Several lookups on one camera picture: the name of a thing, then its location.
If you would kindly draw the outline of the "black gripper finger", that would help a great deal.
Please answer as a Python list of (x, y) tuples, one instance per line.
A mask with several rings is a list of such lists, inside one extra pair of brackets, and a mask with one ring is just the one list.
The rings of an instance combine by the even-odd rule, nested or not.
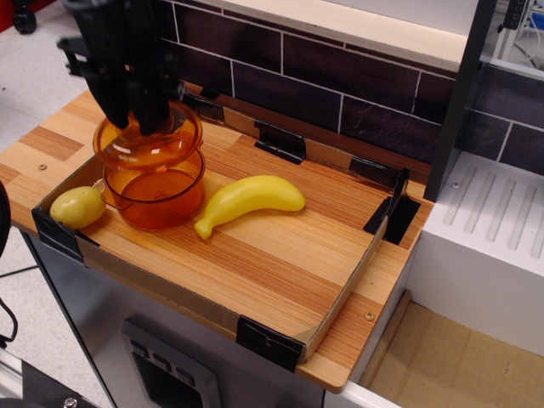
[(120, 129), (126, 128), (130, 106), (122, 85), (106, 74), (85, 72), (84, 77), (107, 119)]
[(152, 135), (167, 120), (167, 81), (161, 75), (130, 74), (126, 79), (125, 94), (129, 110), (137, 120), (142, 135)]

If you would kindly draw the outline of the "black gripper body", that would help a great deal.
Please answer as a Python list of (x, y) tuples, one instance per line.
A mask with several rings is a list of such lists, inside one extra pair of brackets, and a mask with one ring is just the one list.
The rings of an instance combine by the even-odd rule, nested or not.
[(180, 100), (178, 61), (161, 45), (151, 1), (64, 1), (79, 30), (62, 38), (67, 69), (83, 77), (99, 102), (134, 102), (128, 86), (147, 96)]

